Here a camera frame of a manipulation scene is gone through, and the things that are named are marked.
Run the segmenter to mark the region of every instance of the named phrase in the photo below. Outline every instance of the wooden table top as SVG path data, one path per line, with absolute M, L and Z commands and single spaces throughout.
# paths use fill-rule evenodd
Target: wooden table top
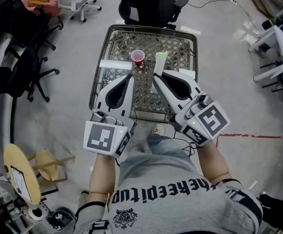
M 36 178 L 36 175 L 30 165 L 28 158 L 18 146 L 14 144 L 6 145 L 4 149 L 4 165 L 8 168 L 10 182 L 15 191 L 17 192 L 17 186 L 11 172 L 11 166 L 23 173 L 25 184 L 32 201 L 26 198 L 23 199 L 33 205 L 39 204 L 41 200 L 41 193 L 38 179 Z

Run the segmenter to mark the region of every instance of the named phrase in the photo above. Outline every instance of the paper sign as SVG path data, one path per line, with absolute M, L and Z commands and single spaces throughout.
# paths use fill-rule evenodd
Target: paper sign
M 11 172 L 13 174 L 14 181 L 17 187 L 17 193 L 22 197 L 24 197 L 25 199 L 32 201 L 30 194 L 28 192 L 28 188 L 26 187 L 25 184 L 23 173 L 12 167 L 11 167 Z

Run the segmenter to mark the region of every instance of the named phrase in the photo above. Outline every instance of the person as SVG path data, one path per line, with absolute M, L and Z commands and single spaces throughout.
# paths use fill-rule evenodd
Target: person
M 263 221 L 283 230 L 283 201 L 266 194 L 258 195 L 257 199 L 263 205 Z
M 147 138 L 151 153 L 131 152 L 121 163 L 116 189 L 114 159 L 97 155 L 74 234 L 258 233 L 262 207 L 232 179 L 215 144 L 198 148 L 201 176 L 163 133 L 156 124 Z

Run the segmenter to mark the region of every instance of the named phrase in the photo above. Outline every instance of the gray floor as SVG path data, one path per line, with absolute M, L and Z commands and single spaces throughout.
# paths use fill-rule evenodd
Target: gray floor
M 209 0 L 190 0 L 200 6 Z M 251 0 L 237 0 L 250 13 L 262 31 L 266 19 Z M 68 181 L 59 183 L 59 192 L 48 196 L 46 204 L 54 209 L 66 206 L 77 210 L 79 193 L 88 188 L 95 155 L 82 148 L 85 121 L 90 118 L 89 96 L 101 46 L 107 28 L 121 19 L 120 0 L 97 0 L 102 11 L 88 11 L 87 22 L 76 17 L 64 19 L 62 31 L 54 34 L 55 51 L 47 50 L 45 69 L 58 68 L 61 73 L 48 76 L 42 87 L 50 97 L 45 103 L 36 90 L 34 101 L 18 99 L 15 142 L 26 153 L 48 148 L 57 157 L 72 152 L 76 159 L 64 170 Z M 215 2 L 201 9 L 189 5 L 182 9 L 177 29 L 182 25 L 198 32 L 199 85 L 220 102 L 231 120 L 225 134 L 281 136 L 283 132 L 283 92 L 271 93 L 253 81 L 259 66 L 269 62 L 249 53 L 247 48 L 257 35 L 248 15 L 231 2 Z M 173 129 L 165 125 L 166 134 Z M 151 124 L 139 122 L 136 136 L 141 140 Z M 242 136 L 219 137 L 219 149 L 227 160 L 231 174 L 245 187 L 257 181 L 253 193 L 262 190 L 271 195 L 283 193 L 283 140 Z M 197 167 L 197 155 L 193 160 Z

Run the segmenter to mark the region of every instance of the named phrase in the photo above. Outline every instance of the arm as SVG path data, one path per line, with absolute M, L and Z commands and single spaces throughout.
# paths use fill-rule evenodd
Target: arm
M 210 142 L 199 148 L 198 157 L 203 176 L 213 185 L 216 185 L 216 183 L 223 179 L 232 178 L 225 159 L 214 142 Z
M 108 194 L 114 191 L 116 172 L 114 159 L 110 156 L 98 154 L 89 181 L 89 195 L 87 202 L 99 201 L 106 203 Z

